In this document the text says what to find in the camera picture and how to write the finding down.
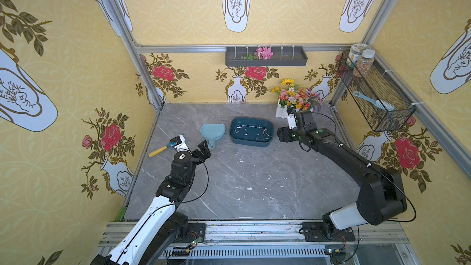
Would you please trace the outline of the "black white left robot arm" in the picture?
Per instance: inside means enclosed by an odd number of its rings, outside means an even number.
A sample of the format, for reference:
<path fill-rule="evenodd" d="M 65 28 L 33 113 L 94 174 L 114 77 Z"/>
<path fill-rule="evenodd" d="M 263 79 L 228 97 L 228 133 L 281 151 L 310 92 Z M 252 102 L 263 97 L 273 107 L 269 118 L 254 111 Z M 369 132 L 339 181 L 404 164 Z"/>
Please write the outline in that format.
<path fill-rule="evenodd" d="M 211 156 L 207 141 L 197 149 L 183 148 L 174 155 L 170 174 L 158 187 L 147 212 L 108 255 L 96 255 L 93 265 L 151 265 L 167 247 L 188 234 L 188 217 L 177 212 L 186 204 L 193 185 L 196 167 Z"/>

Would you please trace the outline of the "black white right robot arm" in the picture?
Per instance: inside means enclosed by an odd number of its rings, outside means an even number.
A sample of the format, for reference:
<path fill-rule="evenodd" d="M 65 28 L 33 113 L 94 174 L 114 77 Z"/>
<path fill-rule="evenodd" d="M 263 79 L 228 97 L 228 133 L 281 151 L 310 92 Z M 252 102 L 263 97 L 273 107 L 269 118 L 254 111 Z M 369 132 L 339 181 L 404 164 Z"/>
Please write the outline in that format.
<path fill-rule="evenodd" d="M 312 112 L 289 115 L 288 126 L 279 128 L 277 137 L 280 142 L 297 142 L 304 151 L 329 158 L 359 186 L 354 203 L 324 214 L 317 225 L 326 240 L 347 238 L 354 226 L 394 221 L 411 206 L 397 170 L 367 160 L 338 140 L 333 131 L 318 128 Z"/>

